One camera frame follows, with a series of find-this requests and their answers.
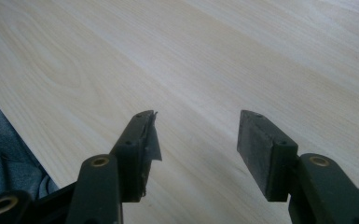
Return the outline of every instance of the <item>black plastic arm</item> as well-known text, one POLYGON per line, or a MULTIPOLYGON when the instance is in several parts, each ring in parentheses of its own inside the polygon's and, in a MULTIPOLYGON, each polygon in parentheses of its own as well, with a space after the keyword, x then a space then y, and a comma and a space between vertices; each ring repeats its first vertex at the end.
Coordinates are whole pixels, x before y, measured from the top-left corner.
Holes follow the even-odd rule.
POLYGON ((291 195, 293 223, 359 224, 359 189, 331 159, 297 156, 297 144, 266 117, 241 112, 238 151, 269 202, 291 195))
POLYGON ((82 163, 74 184, 33 201, 21 190, 0 194, 0 224, 123 223, 122 203, 139 202, 152 160, 160 160, 156 114, 132 117, 108 155, 82 163))

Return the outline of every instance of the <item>wood grain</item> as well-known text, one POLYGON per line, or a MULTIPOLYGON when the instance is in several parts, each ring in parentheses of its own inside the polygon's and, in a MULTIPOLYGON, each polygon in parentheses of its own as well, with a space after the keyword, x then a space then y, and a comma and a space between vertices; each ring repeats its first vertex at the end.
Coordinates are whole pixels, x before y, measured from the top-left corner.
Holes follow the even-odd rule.
POLYGON ((61 187, 157 110, 163 162, 126 223, 288 223, 236 151, 240 111, 359 187, 359 1, 0 0, 0 108, 61 187))

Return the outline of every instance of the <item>screw hole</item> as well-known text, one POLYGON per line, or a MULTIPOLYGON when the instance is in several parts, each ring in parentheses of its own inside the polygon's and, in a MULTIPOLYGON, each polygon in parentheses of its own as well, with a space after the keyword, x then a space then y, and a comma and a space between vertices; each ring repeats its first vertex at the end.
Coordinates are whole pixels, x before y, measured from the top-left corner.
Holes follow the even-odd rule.
POLYGON ((12 209, 19 202, 19 199, 12 195, 0 199, 0 214, 12 209))
POLYGON ((328 166, 330 165, 330 162, 328 162, 327 160, 325 160, 322 157, 310 157, 310 161, 318 166, 328 166))
POLYGON ((101 158, 97 158, 95 160, 93 160, 91 162, 92 166, 104 166, 109 162, 109 159, 101 157, 101 158))

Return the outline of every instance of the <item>denim jeans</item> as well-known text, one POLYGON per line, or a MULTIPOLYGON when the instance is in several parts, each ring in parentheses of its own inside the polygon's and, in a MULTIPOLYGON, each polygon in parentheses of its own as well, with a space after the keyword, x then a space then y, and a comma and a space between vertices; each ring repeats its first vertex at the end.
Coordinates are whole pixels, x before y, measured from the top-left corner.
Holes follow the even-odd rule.
POLYGON ((13 189, 37 200, 58 188, 0 110, 0 193, 13 189))

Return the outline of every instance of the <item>light wood grain surface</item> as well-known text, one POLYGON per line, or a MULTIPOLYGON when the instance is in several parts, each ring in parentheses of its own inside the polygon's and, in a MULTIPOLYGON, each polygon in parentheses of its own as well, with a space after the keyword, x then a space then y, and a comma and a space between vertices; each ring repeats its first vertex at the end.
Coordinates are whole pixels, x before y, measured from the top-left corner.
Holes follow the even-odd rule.
POLYGON ((240 111, 359 187, 359 1, 0 0, 0 108, 61 187, 157 110, 126 223, 289 223, 236 151, 240 111))

